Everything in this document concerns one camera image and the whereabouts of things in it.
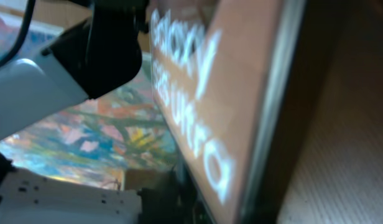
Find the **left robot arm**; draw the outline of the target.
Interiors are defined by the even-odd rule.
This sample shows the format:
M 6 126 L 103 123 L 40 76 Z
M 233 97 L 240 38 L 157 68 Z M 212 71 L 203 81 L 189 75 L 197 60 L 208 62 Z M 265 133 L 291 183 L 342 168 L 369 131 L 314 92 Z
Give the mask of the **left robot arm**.
M 0 59 L 0 140 L 130 82 L 142 65 L 147 1 L 80 1 L 91 17 L 30 57 L 16 58 L 35 7 L 26 5 L 14 45 Z M 182 163 L 156 187 L 108 190 L 17 168 L 0 153 L 0 223 L 211 223 Z

